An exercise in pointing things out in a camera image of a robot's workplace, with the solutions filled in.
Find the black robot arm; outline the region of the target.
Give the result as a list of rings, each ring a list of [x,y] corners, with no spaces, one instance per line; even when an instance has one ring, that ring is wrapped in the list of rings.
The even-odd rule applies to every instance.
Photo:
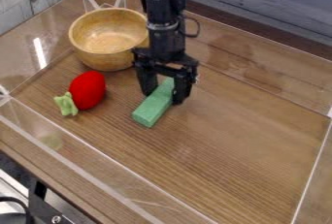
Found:
[[[185,15],[188,0],[141,0],[146,13],[149,45],[134,48],[134,66],[141,89],[149,96],[158,86],[157,76],[175,80],[173,104],[180,105],[188,98],[197,82],[199,61],[187,54],[187,38],[196,38],[201,31],[187,32]]]

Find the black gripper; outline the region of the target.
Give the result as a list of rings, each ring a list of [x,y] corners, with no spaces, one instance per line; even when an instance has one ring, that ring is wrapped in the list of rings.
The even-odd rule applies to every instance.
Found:
[[[187,54],[187,24],[150,23],[148,26],[149,45],[134,48],[134,64],[142,93],[149,96],[158,86],[157,74],[175,78],[173,104],[180,105],[189,97],[192,83],[197,78],[199,61]]]

